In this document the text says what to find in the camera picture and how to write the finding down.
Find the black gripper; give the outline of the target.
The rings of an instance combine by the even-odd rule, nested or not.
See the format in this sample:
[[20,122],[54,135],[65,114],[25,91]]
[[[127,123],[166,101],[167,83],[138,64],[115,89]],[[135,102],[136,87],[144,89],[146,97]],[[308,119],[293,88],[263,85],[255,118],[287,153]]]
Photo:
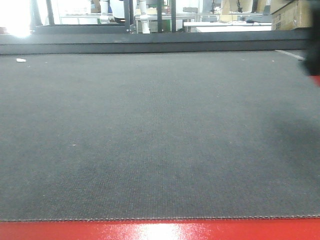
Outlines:
[[311,27],[307,32],[306,52],[301,66],[309,76],[320,76],[320,1],[309,0]]

